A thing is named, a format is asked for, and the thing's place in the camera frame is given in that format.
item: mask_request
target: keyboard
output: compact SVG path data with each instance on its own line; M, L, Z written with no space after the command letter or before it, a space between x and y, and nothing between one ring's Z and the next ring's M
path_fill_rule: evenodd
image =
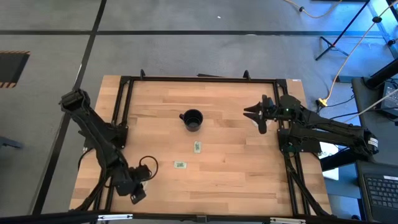
M371 205L398 210L398 180L385 179L382 175L365 175L365 185Z

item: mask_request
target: yellow cable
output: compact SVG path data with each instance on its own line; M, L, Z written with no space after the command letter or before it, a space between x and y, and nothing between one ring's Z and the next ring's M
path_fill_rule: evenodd
M284 0L284 1L285 1L285 2L288 2L288 3L291 3L292 5L294 5L294 6L298 7L298 8L301 8L301 6L299 6L298 4L296 4L296 3L294 3L294 2L292 2L292 1L290 1L290 0ZM324 14L321 15L321 16L313 16L313 15L309 14L305 9L303 9L303 12L306 13L306 14L307 14L309 17L311 17L311 18L319 19L319 18L321 18L321 17L323 17L323 16L329 14L331 11L333 11L342 1L343 1L343 0L340 0L337 4L335 4L333 7L331 7L331 8L329 9L329 11L327 11L326 13L324 13Z
M385 9L385 10L380 14L379 17L381 17L390 7L392 7L392 6L393 6L395 3L397 3L397 2L398 2L398 0L394 1L393 3L391 3L391 5L389 5L389 6L387 7L387 9ZM346 65L348 59L351 57L351 54L355 51L355 49L359 46L359 44L360 44L360 43L362 42L362 40L366 37L366 35L368 34L368 32L372 29L372 27L373 27L375 24L376 24L376 23L373 22L373 24L370 26L370 28L369 28L369 29L365 32L365 34L362 36L361 40L359 40L359 42L355 45L354 49L348 54L346 60L344 61L344 63L343 63L342 66L340 67L340 69L338 70L338 72L337 72L337 74L336 74L336 76L335 76L335 79L333 80L333 83L331 84L328 97L326 97L325 99L321 99L321 98L318 99L319 102L320 102L321 104L323 104L324 106L328 106L328 105L327 105L327 102L328 102L328 100L329 100L329 98L330 98L330 96L331 96L331 93L332 93L332 91L333 91L333 87L334 87L334 85L335 85L335 82L336 82L336 80L337 80L337 77L338 77L338 75L340 74L340 72L342 71L343 67Z

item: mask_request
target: laptop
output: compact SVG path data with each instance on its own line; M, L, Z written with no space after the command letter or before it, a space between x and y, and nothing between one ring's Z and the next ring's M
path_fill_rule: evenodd
M398 167L357 161L356 170L366 220L397 223Z

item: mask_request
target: black mug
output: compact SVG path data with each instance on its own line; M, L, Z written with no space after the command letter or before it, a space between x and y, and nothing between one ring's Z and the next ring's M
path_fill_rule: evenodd
M180 114L180 118L184 121L188 131L198 131L203 121L202 113L195 109L190 109L184 114Z

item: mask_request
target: wooden table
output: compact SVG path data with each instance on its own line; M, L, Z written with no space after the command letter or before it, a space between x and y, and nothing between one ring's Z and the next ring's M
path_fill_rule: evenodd
M120 76L104 76L99 91L95 110L107 122L111 121L119 80ZM305 105L301 81L287 83L289 94ZM255 105L262 94L273 98L272 85L134 82L123 153L134 167L143 156L154 156L159 172L148 181L147 197L137 205L115 191L111 211L291 216L285 164L277 143L278 124L268 121L267 133L261 135L243 116L243 108ZM204 116L201 129L195 133L188 132L178 118L192 108ZM195 141L202 142L200 154L193 152ZM318 159L310 153L300 155L306 186L323 209L331 212ZM186 162L187 168L175 169L174 161ZM144 162L155 169L150 159ZM88 196L99 174L92 151L81 163L70 208L79 206ZM297 186L295 189L302 212L300 191Z

